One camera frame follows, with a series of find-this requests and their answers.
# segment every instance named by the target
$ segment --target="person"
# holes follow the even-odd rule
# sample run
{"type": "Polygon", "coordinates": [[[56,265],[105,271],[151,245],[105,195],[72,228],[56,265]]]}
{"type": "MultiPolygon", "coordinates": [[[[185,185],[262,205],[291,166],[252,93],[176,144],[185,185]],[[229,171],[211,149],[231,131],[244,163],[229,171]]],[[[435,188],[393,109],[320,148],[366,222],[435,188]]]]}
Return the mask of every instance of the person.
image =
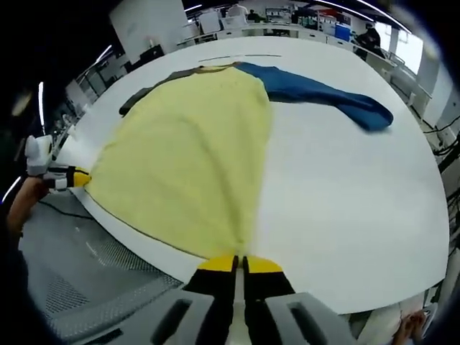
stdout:
{"type": "MultiPolygon", "coordinates": [[[[380,35],[372,24],[366,24],[367,31],[356,38],[356,43],[366,50],[386,59],[382,50],[380,49],[380,35]]],[[[356,54],[363,60],[366,60],[367,52],[363,49],[358,49],[356,54]]]]}
{"type": "Polygon", "coordinates": [[[227,11],[228,17],[237,17],[237,16],[247,16],[247,8],[238,4],[238,1],[235,1],[234,5],[229,8],[227,11]]]}
{"type": "Polygon", "coordinates": [[[380,48],[380,35],[379,32],[375,29],[374,25],[372,24],[366,24],[366,33],[365,35],[368,37],[369,44],[371,44],[374,47],[380,48]]]}
{"type": "Polygon", "coordinates": [[[253,9],[249,10],[249,14],[247,15],[247,20],[252,20],[254,23],[260,22],[260,15],[254,12],[253,9]]]}
{"type": "Polygon", "coordinates": [[[6,338],[14,339],[11,341],[15,344],[62,344],[27,291],[27,265],[18,250],[22,227],[32,207],[47,193],[48,189],[41,179],[26,178],[10,209],[5,210],[1,205],[0,243],[2,267],[6,270],[6,325],[2,329],[8,333],[6,338]]]}
{"type": "Polygon", "coordinates": [[[421,310],[402,319],[391,345],[420,344],[425,322],[426,315],[421,310]]]}

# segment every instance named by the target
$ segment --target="yellow cloth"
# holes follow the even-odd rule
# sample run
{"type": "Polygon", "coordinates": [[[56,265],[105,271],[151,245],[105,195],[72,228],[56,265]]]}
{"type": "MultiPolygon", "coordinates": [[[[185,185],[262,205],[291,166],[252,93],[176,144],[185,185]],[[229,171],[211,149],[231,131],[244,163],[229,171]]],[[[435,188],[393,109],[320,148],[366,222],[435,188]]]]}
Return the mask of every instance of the yellow cloth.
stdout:
{"type": "Polygon", "coordinates": [[[129,111],[87,191],[118,219],[185,252],[245,252],[271,121],[262,82],[236,68],[170,81],[129,111]]]}

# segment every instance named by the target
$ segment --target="white table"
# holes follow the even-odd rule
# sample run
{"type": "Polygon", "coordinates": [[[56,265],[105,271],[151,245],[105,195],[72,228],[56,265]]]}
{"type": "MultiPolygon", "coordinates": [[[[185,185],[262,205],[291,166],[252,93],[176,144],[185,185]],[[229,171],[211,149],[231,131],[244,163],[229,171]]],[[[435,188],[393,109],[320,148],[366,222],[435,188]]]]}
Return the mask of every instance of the white table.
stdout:
{"type": "MultiPolygon", "coordinates": [[[[449,226],[430,147],[391,87],[357,56],[334,46],[244,37],[161,57],[118,80],[92,105],[59,161],[91,168],[121,122],[119,107],[140,88],[176,70],[235,60],[363,93],[395,117],[388,130],[368,134],[332,106],[273,103],[252,253],[280,264],[296,291],[312,293],[337,313],[396,303],[440,281],[449,226]]],[[[118,221],[83,190],[75,194],[107,231],[162,271],[187,282],[201,262],[118,221]]]]}

